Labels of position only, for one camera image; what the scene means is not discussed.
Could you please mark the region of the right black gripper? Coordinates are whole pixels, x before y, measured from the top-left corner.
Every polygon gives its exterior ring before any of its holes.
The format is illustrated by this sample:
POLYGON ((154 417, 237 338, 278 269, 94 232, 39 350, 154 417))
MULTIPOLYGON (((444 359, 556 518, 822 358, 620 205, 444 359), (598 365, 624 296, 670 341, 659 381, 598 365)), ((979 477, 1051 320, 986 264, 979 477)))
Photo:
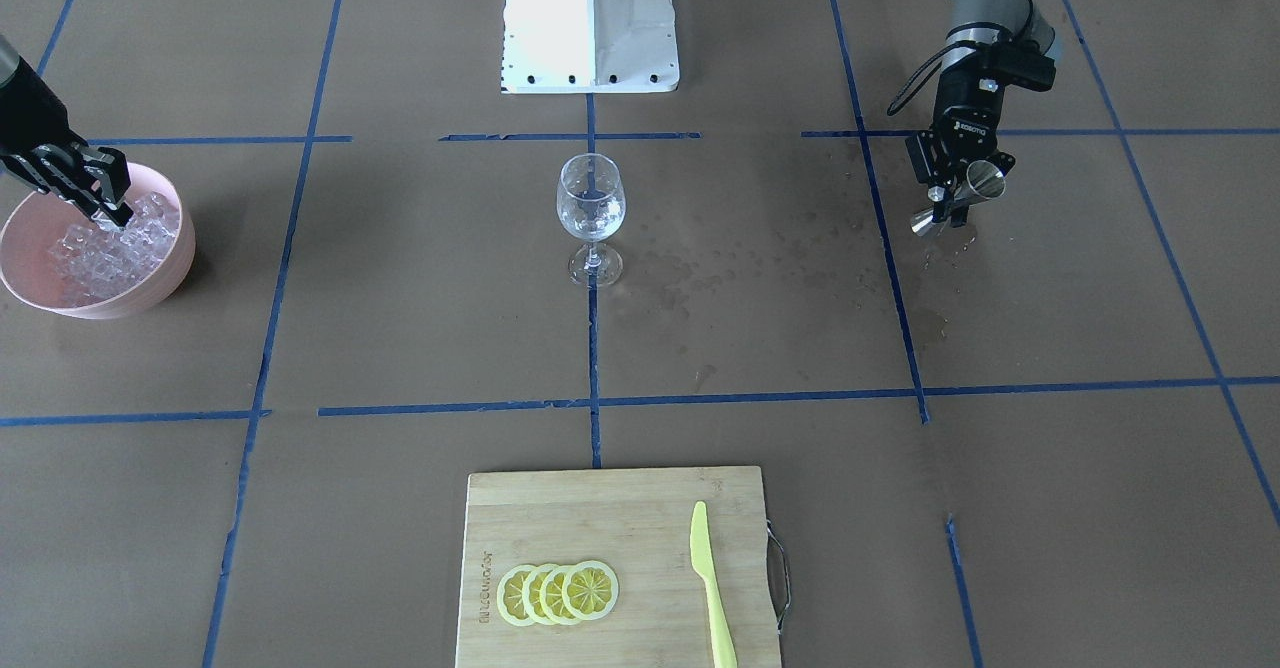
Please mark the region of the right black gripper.
POLYGON ((72 203, 102 229, 125 229, 134 214, 125 202, 127 157, 118 148, 86 147, 83 165, 76 148, 81 143, 61 100, 19 58, 1 88, 4 166, 29 189, 72 203), (63 154, 35 154, 40 145, 54 145, 63 154))

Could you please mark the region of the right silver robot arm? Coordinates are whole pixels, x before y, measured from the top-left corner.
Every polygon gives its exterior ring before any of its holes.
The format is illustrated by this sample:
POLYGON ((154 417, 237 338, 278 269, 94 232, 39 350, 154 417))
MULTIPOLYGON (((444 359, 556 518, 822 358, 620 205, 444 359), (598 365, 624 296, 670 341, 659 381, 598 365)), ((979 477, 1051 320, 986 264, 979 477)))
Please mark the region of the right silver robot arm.
POLYGON ((131 173, 120 150, 92 147, 72 131, 67 107, 8 38, 1 40, 3 166, 38 195, 54 195, 105 230, 133 218, 131 173))

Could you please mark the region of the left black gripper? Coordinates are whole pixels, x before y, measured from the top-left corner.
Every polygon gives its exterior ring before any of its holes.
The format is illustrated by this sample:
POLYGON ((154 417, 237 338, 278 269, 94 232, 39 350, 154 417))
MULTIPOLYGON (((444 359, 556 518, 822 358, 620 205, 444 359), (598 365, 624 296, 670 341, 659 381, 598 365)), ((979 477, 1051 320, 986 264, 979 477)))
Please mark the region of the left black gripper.
POLYGON ((989 81, 983 58, 993 44, 950 44, 927 59, 905 86, 910 100, 940 76, 931 125, 911 132, 905 147, 920 186, 950 182, 931 212, 931 227, 951 225, 974 203, 1000 200, 1016 157, 998 148, 1004 91, 989 81))

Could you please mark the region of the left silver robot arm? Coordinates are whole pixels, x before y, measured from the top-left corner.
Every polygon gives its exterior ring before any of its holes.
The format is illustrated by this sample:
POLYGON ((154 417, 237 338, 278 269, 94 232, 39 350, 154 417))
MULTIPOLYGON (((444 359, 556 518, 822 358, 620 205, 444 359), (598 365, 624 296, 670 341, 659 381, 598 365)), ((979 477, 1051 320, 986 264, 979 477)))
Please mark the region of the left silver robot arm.
POLYGON ((1016 163, 998 148, 1006 90, 1051 90, 1062 50, 1033 0, 951 3, 943 49, 910 76, 886 111, 896 115, 927 81, 937 81, 931 125, 905 139, 929 200, 911 218, 911 230, 922 238, 964 227, 974 203, 1005 193, 1016 163))

